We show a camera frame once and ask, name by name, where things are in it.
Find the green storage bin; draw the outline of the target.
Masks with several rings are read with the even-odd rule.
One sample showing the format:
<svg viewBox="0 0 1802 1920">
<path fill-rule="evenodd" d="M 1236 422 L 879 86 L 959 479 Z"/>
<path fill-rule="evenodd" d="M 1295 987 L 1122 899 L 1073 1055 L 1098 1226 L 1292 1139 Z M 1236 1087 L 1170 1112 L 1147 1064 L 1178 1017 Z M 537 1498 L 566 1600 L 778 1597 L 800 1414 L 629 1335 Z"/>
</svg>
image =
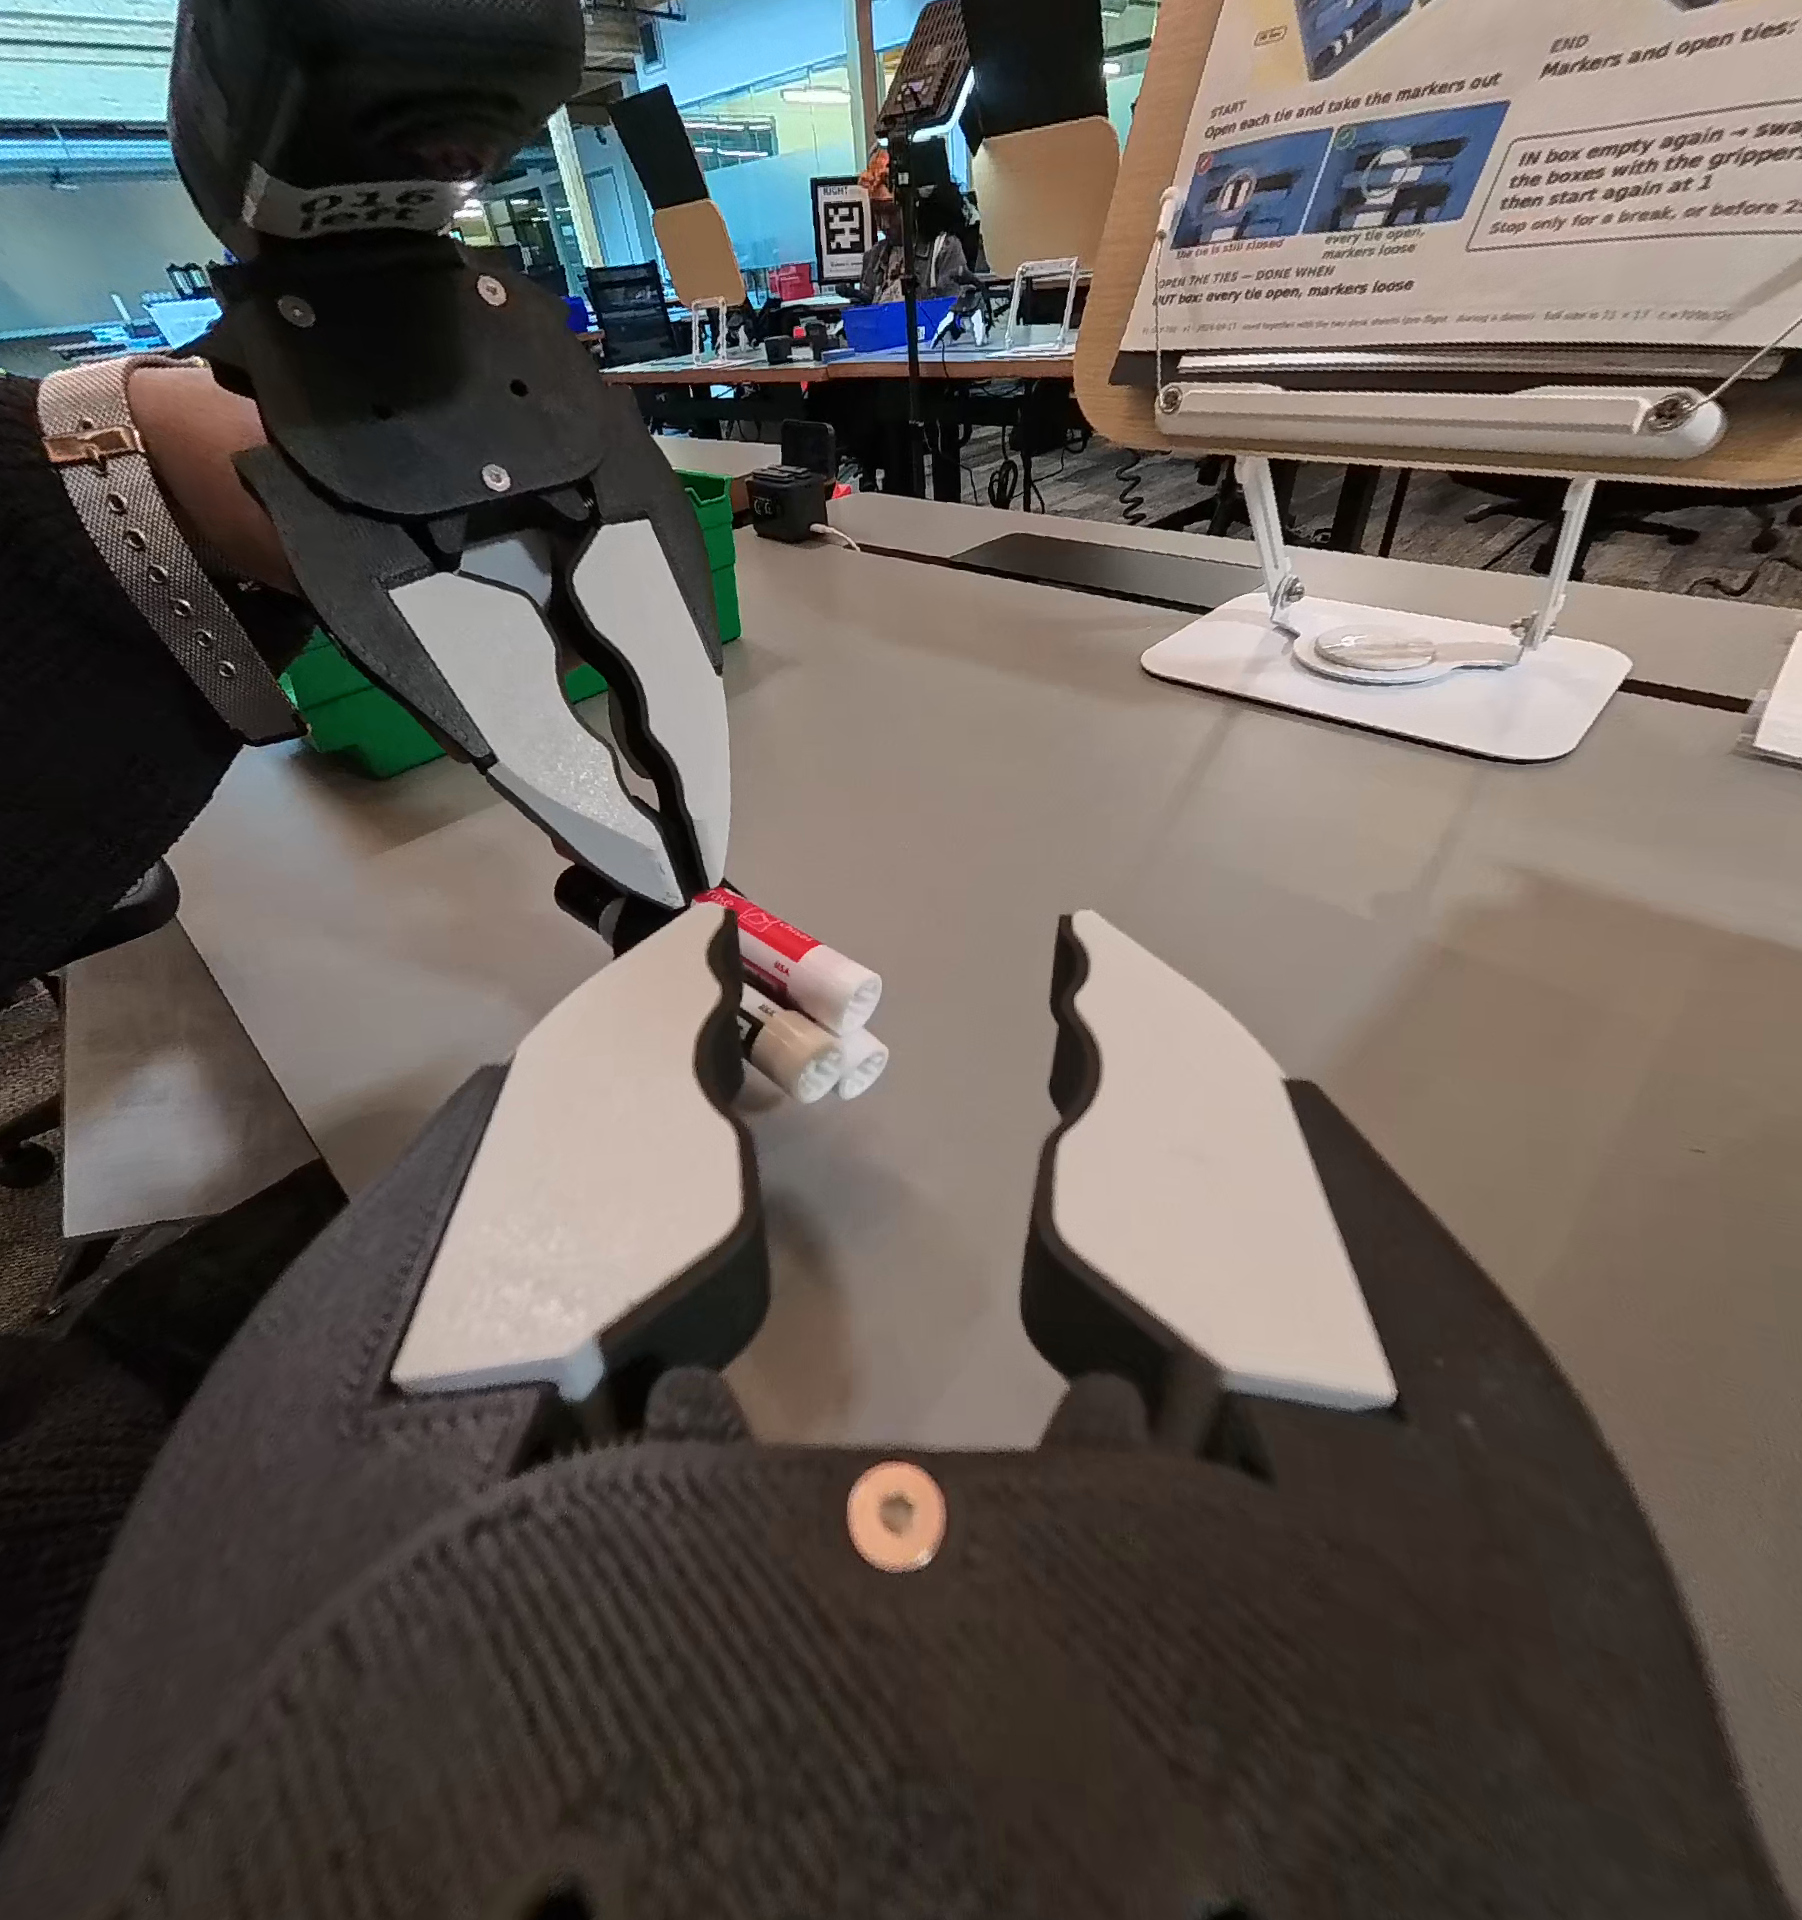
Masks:
<svg viewBox="0 0 1802 1920">
<path fill-rule="evenodd" d="M 743 637 L 735 579 L 735 514 L 728 475 L 678 467 L 711 567 L 721 644 Z M 337 755 L 368 779 L 393 779 L 440 760 L 446 750 L 390 693 L 313 631 L 281 673 L 281 687 L 303 722 L 312 751 Z"/>
</svg>

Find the background work table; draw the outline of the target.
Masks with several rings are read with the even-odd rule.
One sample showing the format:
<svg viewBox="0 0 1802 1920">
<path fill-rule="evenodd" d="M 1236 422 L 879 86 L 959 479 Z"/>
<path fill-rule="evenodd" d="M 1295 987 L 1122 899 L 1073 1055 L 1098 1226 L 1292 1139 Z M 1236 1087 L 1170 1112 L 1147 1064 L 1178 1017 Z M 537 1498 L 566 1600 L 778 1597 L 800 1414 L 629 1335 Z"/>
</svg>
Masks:
<svg viewBox="0 0 1802 1920">
<path fill-rule="evenodd" d="M 1000 380 L 1073 382 L 1075 352 L 1035 348 L 1026 352 L 985 351 L 962 343 L 942 343 L 908 360 L 905 348 L 870 352 L 839 351 L 824 360 L 794 355 L 771 363 L 763 348 L 720 360 L 695 362 L 686 355 L 660 357 L 602 369 L 602 377 L 625 388 L 817 388 L 847 382 L 906 382 L 911 369 L 922 382 L 965 385 Z"/>
</svg>

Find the black charger block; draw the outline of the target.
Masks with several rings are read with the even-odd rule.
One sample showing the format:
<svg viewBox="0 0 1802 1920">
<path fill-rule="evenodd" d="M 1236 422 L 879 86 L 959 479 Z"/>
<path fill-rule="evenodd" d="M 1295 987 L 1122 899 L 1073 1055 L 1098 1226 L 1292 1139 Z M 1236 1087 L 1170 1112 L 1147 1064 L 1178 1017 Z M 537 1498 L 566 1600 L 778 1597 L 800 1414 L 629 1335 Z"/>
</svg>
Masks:
<svg viewBox="0 0 1802 1920">
<path fill-rule="evenodd" d="M 831 472 L 787 462 L 744 475 L 746 513 L 765 540 L 834 540 L 830 508 L 836 490 L 837 478 Z"/>
</svg>

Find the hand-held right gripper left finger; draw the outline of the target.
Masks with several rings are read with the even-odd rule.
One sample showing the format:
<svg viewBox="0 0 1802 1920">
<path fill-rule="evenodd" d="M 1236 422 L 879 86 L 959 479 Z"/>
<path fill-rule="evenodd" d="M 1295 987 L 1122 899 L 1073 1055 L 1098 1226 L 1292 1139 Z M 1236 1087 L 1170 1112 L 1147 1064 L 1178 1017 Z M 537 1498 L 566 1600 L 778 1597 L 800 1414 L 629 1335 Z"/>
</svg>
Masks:
<svg viewBox="0 0 1802 1920">
<path fill-rule="evenodd" d="M 735 1116 L 741 948 L 690 905 L 516 1046 L 397 1348 L 407 1394 L 566 1403 L 721 1371 L 768 1317 L 758 1169 Z"/>
</svg>

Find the black and white tag sign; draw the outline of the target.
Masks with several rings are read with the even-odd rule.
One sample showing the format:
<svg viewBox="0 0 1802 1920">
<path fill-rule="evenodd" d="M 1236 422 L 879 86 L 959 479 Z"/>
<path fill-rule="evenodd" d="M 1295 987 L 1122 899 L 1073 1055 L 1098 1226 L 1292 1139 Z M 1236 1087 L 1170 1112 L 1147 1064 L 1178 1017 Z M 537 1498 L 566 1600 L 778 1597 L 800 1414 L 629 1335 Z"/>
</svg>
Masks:
<svg viewBox="0 0 1802 1920">
<path fill-rule="evenodd" d="M 808 181 L 817 282 L 847 289 L 865 273 L 878 230 L 870 192 L 857 174 Z"/>
</svg>

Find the person's left forearm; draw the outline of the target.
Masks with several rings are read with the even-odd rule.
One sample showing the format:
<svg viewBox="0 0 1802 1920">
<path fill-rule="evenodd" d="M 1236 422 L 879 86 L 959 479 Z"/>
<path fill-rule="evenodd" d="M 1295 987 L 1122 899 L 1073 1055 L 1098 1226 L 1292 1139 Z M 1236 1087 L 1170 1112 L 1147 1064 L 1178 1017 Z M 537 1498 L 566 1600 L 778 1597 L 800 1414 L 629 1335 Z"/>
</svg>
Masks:
<svg viewBox="0 0 1802 1920">
<path fill-rule="evenodd" d="M 39 383 L 0 373 L 0 997 L 171 852 L 244 746 L 74 514 L 41 442 Z M 204 567 L 278 675 L 312 610 Z"/>
</svg>

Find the grey desk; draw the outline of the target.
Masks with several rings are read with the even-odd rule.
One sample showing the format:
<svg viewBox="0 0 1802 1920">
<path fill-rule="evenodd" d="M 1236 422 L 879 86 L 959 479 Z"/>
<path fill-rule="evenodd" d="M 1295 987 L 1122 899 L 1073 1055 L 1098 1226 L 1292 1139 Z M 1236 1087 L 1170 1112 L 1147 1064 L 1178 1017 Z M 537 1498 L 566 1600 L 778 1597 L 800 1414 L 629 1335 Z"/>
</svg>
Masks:
<svg viewBox="0 0 1802 1920">
<path fill-rule="evenodd" d="M 849 1892 L 956 1914 L 1736 1915 L 1689 1810 L 1725 1725 L 1802 1914 L 1802 772 L 1742 715 L 1619 693 L 1540 767 L 1149 675 L 1089 593 L 738 541 L 725 884 L 872 968 L 860 1100 L 738 1097 L 768 1317 L 629 1400 L 407 1394 L 397 1348 L 505 1068 L 612 959 L 472 764 L 345 798 L 241 751 L 167 856 L 176 927 L 355 1198 L 272 1297 L 268 1400 L 217 1380 L 180 1543 L 129 1523 L 149 1651 L 395 1610 L 405 1535 L 490 1528 L 612 1626 L 637 1760 L 717 1836 L 869 1806 Z M 1095 909 L 1288 1080 L 1398 1398 L 1374 1412 L 1061 1375 L 1023 1322 L 1056 1123 L 1057 925 Z M 1440 1838 L 1494 1859 L 1433 1890 Z"/>
</svg>

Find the grey mesh watch band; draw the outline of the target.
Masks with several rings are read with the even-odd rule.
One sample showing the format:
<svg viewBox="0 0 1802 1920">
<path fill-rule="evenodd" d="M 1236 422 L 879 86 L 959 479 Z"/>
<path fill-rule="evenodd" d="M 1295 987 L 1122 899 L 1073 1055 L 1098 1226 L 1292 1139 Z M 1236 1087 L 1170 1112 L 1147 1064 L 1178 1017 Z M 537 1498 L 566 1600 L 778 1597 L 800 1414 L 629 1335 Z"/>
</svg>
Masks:
<svg viewBox="0 0 1802 1920">
<path fill-rule="evenodd" d="M 100 558 L 194 690 L 247 746 L 277 746 L 299 736 L 297 711 L 171 513 L 132 415 L 132 375 L 160 366 L 129 355 L 50 373 L 41 442 Z"/>
</svg>

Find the blue storage bin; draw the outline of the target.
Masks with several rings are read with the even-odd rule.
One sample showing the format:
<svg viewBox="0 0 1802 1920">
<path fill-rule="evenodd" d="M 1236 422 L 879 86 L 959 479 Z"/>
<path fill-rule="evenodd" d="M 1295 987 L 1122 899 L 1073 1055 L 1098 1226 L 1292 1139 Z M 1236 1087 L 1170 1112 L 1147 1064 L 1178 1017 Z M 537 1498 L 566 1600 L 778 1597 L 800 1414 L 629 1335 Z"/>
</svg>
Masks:
<svg viewBox="0 0 1802 1920">
<path fill-rule="evenodd" d="M 911 309 L 905 298 L 849 305 L 839 313 L 847 348 L 866 357 L 879 352 L 906 352 L 908 340 L 928 347 L 944 320 L 956 309 L 959 297 L 917 298 Z"/>
</svg>

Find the black dry-erase marker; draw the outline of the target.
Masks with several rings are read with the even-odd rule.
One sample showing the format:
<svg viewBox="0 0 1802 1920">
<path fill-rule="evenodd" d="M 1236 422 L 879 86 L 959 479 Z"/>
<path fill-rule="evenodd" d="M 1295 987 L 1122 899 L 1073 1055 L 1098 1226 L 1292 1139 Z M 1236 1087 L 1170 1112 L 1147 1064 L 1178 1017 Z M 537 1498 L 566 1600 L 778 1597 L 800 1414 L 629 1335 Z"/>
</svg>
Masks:
<svg viewBox="0 0 1802 1920">
<path fill-rule="evenodd" d="M 644 943 L 671 925 L 680 907 L 625 896 L 592 871 L 574 863 L 556 883 L 556 903 L 594 930 L 613 955 Z M 799 1102 L 834 1092 L 839 1074 L 839 1036 L 763 993 L 744 971 L 738 1012 L 744 1061 Z"/>
</svg>

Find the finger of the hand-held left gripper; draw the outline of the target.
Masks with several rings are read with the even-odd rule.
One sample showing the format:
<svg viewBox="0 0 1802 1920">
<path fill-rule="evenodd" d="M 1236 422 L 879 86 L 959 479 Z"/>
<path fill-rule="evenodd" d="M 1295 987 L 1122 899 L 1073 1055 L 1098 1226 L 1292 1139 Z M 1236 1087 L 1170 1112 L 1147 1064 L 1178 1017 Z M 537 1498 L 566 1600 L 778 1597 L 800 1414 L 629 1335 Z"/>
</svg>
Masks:
<svg viewBox="0 0 1802 1920">
<path fill-rule="evenodd" d="M 569 846 L 622 890 L 693 899 L 725 874 L 728 703 L 650 520 L 602 523 L 568 573 L 568 605 L 607 683 L 613 743 L 580 725 L 562 802 Z"/>
<path fill-rule="evenodd" d="M 436 570 L 393 588 L 390 603 L 481 734 L 488 780 L 591 865 L 569 846 L 577 818 L 562 802 L 562 776 L 575 769 L 587 722 L 563 696 L 549 625 L 553 612 L 572 612 L 574 563 L 553 564 L 549 606 L 527 589 L 532 558 L 488 558 L 488 573 Z"/>
</svg>

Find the wooden document stand white base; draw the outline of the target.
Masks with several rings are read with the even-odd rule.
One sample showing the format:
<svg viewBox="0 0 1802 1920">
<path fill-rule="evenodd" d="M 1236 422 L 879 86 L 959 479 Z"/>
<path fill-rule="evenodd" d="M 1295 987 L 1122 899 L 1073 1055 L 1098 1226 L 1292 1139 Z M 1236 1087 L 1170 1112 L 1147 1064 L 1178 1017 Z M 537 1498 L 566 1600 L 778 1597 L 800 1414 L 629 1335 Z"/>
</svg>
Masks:
<svg viewBox="0 0 1802 1920">
<path fill-rule="evenodd" d="M 1261 589 L 1144 655 L 1165 681 L 1513 764 L 1568 755 L 1632 660 L 1561 633 L 1600 482 L 1802 488 L 1802 348 L 1122 348 L 1146 263 L 1140 170 L 1122 153 L 1076 352 L 1113 442 L 1234 459 Z M 1513 619 L 1426 615 L 1306 586 L 1273 461 L 1561 478 L 1544 595 Z"/>
</svg>

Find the person's left hand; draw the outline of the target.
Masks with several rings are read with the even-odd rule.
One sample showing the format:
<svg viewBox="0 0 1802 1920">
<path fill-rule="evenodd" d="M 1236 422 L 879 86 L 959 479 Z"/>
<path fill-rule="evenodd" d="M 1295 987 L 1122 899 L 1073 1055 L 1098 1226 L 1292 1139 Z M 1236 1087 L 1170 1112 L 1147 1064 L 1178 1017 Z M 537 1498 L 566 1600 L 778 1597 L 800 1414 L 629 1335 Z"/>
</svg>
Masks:
<svg viewBox="0 0 1802 1920">
<path fill-rule="evenodd" d="M 219 573 L 299 597 L 297 579 L 235 461 L 267 442 L 251 401 L 204 366 L 145 366 L 126 377 L 126 406 L 169 511 Z"/>
</svg>

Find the tan and black board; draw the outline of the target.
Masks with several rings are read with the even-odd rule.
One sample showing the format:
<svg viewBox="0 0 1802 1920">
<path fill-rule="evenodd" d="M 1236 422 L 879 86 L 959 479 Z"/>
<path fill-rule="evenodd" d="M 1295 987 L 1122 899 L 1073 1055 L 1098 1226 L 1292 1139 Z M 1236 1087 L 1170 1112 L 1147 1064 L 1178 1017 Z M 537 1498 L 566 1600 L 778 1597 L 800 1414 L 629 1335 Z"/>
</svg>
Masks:
<svg viewBox="0 0 1802 1920">
<path fill-rule="evenodd" d="M 989 273 L 1095 261 L 1120 137 L 1095 1 L 962 1 L 972 84 L 959 124 Z"/>
<path fill-rule="evenodd" d="M 673 91 L 657 84 L 625 94 L 607 111 L 649 195 L 653 235 L 678 300 L 689 309 L 720 302 L 741 313 L 744 276 Z"/>
</svg>

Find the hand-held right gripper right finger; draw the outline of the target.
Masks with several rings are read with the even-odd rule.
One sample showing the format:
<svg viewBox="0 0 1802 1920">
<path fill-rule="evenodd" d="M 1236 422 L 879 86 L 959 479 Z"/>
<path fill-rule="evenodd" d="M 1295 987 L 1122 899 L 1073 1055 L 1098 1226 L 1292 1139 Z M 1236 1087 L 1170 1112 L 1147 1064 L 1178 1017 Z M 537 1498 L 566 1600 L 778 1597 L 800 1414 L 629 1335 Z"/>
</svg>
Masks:
<svg viewBox="0 0 1802 1920">
<path fill-rule="evenodd" d="M 1398 1398 L 1273 1054 L 1095 909 L 1057 925 L 1056 1050 L 1020 1310 L 1065 1377 L 1198 1395 Z"/>
</svg>

